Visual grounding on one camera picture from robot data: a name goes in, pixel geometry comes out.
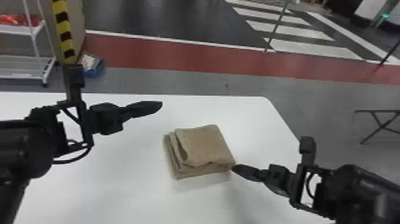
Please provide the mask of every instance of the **white table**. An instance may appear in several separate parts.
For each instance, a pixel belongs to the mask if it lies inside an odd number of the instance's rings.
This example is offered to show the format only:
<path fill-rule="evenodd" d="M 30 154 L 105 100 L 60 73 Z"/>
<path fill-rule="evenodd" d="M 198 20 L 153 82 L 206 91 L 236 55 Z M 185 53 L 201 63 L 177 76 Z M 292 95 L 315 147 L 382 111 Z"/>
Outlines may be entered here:
<path fill-rule="evenodd" d="M 64 94 L 0 92 L 0 99 L 10 103 L 0 110 L 0 119 L 19 119 Z M 163 134 L 206 124 L 220 127 L 237 162 L 259 168 L 277 163 L 294 172 L 298 140 L 265 98 L 84 94 L 83 99 L 88 105 L 160 100 L 164 106 L 157 114 L 126 122 L 122 132 L 96 135 L 86 158 L 53 166 L 32 180 L 16 224 L 330 222 L 293 209 L 287 198 L 235 174 L 172 180 Z M 80 136 L 66 116 L 60 119 L 69 137 Z"/>

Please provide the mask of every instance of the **beige towel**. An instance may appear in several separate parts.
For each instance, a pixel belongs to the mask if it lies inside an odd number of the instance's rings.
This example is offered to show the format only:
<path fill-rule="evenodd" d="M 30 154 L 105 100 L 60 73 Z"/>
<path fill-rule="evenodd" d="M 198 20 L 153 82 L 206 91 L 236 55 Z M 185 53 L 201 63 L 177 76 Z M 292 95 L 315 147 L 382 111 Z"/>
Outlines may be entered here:
<path fill-rule="evenodd" d="M 225 172 L 235 165 L 216 125 L 176 129 L 164 136 L 164 146 L 175 179 Z"/>

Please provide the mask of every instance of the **red object on shelf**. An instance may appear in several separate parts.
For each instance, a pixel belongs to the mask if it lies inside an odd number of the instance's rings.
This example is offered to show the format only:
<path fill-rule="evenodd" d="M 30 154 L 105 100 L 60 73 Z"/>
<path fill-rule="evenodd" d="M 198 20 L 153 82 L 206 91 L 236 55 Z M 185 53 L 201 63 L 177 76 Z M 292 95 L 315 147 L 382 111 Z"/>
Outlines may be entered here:
<path fill-rule="evenodd" d="M 18 25 L 18 21 L 12 15 L 0 14 L 0 24 Z"/>
<path fill-rule="evenodd" d="M 39 16 L 31 14 L 30 22 L 32 26 L 39 25 Z M 0 23 L 1 24 L 8 24 L 8 25 L 15 25 L 15 26 L 29 26 L 28 19 L 25 14 L 0 14 Z"/>

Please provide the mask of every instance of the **black cable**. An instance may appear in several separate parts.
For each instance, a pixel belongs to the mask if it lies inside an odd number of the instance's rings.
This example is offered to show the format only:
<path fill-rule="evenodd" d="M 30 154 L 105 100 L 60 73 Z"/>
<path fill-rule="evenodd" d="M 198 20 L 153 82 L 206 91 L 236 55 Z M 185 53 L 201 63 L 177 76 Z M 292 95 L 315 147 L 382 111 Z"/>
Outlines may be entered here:
<path fill-rule="evenodd" d="M 68 109 L 62 109 L 62 111 L 69 116 L 69 118 L 71 118 L 75 123 L 77 123 L 78 125 L 80 125 L 80 121 L 77 117 L 75 117 Z"/>
<path fill-rule="evenodd" d="M 53 164 L 68 164 L 68 163 L 73 163 L 75 161 L 80 160 L 81 158 L 87 156 L 89 154 L 89 152 L 92 150 L 92 147 L 86 149 L 86 151 L 84 153 L 82 153 L 81 155 L 78 155 L 75 158 L 70 158 L 68 160 L 53 160 Z"/>
<path fill-rule="evenodd" d="M 307 177 L 307 181 L 306 181 L 306 183 L 305 183 L 305 189 L 307 190 L 307 194 L 308 194 L 308 196 L 310 196 L 310 198 L 312 198 L 312 199 L 314 199 L 314 196 L 311 194 L 311 191 L 310 191 L 310 181 L 311 181 L 311 179 L 314 177 L 314 174 L 313 173 L 310 173 L 310 175 Z"/>

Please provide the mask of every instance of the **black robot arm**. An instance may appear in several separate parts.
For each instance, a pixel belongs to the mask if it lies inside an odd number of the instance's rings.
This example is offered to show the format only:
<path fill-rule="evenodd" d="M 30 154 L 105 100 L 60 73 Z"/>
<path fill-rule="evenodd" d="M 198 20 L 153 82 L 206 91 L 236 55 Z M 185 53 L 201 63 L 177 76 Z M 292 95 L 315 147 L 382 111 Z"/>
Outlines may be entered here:
<path fill-rule="evenodd" d="M 241 177 L 262 182 L 275 194 L 289 198 L 291 206 L 337 224 L 397 224 L 400 223 L 400 186 L 356 165 L 344 165 L 336 170 L 314 164 L 316 144 L 311 137 L 302 137 L 302 161 L 296 173 L 284 166 L 271 164 L 267 170 L 238 164 L 232 171 Z M 310 180 L 321 177 L 315 192 Z M 304 188 L 313 199 L 312 206 L 302 203 Z"/>
<path fill-rule="evenodd" d="M 0 223 L 13 223 L 24 191 L 33 178 L 43 176 L 53 164 L 66 164 L 88 155 L 93 134 L 111 135 L 123 130 L 131 118 L 156 113 L 162 102 L 142 101 L 126 107 L 105 102 L 86 108 L 81 88 L 83 68 L 63 68 L 67 99 L 55 105 L 34 108 L 23 120 L 0 122 Z M 77 116 L 69 109 L 75 109 Z M 57 120 L 63 111 L 80 126 L 82 141 L 67 139 L 64 125 Z M 56 158 L 84 150 L 75 158 Z"/>

